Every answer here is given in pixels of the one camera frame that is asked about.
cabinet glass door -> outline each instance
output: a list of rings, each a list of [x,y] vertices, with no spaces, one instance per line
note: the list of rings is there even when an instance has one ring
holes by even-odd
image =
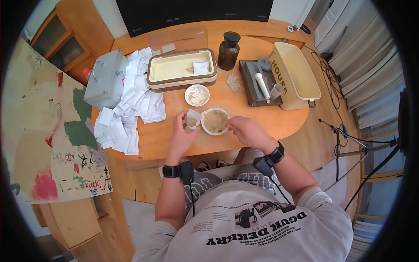
[[[61,70],[64,70],[74,59],[83,54],[82,48],[77,39],[73,36],[49,59],[49,61]]]
[[[33,49],[35,49],[41,56],[51,49],[51,47],[58,41],[58,39],[67,32],[67,29],[61,23],[57,15],[51,19],[44,30],[36,39]]]

beige tray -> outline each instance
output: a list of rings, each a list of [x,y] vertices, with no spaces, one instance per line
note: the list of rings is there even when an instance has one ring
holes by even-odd
[[[194,74],[194,61],[209,61],[209,72]],[[212,86],[217,81],[217,64],[211,49],[161,54],[148,63],[147,83],[156,92],[188,88],[193,84]]]

painted canvas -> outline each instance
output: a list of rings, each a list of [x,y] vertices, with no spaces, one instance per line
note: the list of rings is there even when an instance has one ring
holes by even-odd
[[[112,192],[85,88],[18,41],[1,103],[2,165],[18,201],[63,202]]]

white pestle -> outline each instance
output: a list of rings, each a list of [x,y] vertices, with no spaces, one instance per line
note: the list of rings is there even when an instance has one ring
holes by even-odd
[[[263,81],[262,74],[261,73],[256,73],[255,74],[255,79],[258,82],[259,86],[261,87],[263,96],[265,96],[265,99],[266,99],[266,103],[269,104],[270,103],[270,101],[269,101],[270,97],[269,97],[268,89],[266,88],[266,85],[265,85],[265,81]]]

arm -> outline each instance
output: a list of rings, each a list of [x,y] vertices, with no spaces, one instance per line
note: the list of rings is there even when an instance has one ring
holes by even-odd
[[[226,126],[242,144],[257,148],[265,155],[271,154],[278,147],[278,142],[250,118],[232,117]],[[284,158],[274,165],[274,170],[281,185],[292,195],[295,204],[307,190],[318,187],[313,176],[289,153],[285,153]]]
[[[165,165],[177,166],[181,163],[184,153],[191,147],[198,137],[199,127],[192,133],[185,131],[183,119],[186,112],[181,112],[173,119],[173,134]],[[155,221],[171,224],[176,230],[184,225],[185,191],[181,178],[163,177],[155,208]]]

